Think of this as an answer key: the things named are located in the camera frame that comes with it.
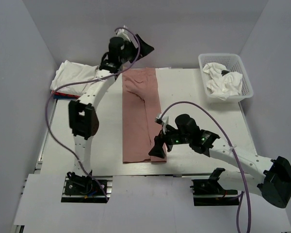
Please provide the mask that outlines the pink printed t shirt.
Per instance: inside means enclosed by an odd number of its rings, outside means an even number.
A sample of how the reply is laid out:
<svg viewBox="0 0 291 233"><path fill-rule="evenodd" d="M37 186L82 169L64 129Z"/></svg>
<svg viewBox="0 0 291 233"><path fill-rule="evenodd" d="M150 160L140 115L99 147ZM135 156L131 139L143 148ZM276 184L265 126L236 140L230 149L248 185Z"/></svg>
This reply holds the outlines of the pink printed t shirt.
<svg viewBox="0 0 291 233"><path fill-rule="evenodd" d="M123 163L165 163L149 156L161 130L155 122L161 113L155 68L130 69L122 75Z"/></svg>

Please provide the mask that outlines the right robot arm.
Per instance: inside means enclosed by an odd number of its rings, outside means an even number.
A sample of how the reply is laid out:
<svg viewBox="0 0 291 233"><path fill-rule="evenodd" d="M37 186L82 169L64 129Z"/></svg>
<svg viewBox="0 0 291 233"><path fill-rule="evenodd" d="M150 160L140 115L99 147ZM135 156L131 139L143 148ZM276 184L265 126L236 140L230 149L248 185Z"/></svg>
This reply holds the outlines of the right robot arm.
<svg viewBox="0 0 291 233"><path fill-rule="evenodd" d="M154 138L149 155L165 158L166 146L171 151L174 145L187 144L196 153L224 161L237 167L240 172L216 168L207 179L193 179L194 194L202 198L211 195L225 196L229 190L245 191L263 197L278 208L286 208L291 198L291 165L281 156L276 159L232 149L219 135L205 130L184 133L180 130L160 131Z"/></svg>

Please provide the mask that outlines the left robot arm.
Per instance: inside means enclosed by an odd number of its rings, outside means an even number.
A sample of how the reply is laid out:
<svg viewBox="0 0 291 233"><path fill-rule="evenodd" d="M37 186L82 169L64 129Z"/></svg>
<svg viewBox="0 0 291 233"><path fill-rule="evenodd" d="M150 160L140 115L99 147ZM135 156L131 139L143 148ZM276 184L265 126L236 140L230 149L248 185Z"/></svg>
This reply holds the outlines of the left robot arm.
<svg viewBox="0 0 291 233"><path fill-rule="evenodd" d="M83 194L89 193L93 182L88 179L92 175L90 166L91 146L94 135L99 128L97 107L107 90L115 83L123 64L134 62L147 56L154 48L134 34L138 46L134 46L125 32L118 32L109 41L108 51L102 56L100 65L95 72L94 81L77 100L68 105L69 126L75 144L75 162L73 172L84 176L77 180L76 188Z"/></svg>

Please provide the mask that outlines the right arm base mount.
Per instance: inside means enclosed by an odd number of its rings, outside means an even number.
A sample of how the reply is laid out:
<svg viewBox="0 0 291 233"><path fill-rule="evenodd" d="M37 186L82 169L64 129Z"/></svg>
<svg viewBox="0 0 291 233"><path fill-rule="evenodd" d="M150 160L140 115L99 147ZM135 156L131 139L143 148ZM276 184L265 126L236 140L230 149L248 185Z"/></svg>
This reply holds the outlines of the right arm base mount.
<svg viewBox="0 0 291 233"><path fill-rule="evenodd" d="M240 194L237 190L224 189L218 183L224 168L216 168L207 178L193 178L190 188L194 206L237 206Z"/></svg>

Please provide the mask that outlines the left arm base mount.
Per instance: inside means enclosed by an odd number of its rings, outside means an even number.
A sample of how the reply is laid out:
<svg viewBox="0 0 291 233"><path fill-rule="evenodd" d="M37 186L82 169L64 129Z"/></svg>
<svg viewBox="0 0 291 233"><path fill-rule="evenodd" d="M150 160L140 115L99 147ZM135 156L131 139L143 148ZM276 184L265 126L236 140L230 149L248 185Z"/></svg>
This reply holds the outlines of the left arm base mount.
<svg viewBox="0 0 291 233"><path fill-rule="evenodd" d="M111 178L95 180L68 172L62 191L62 203L107 203L112 192Z"/></svg>

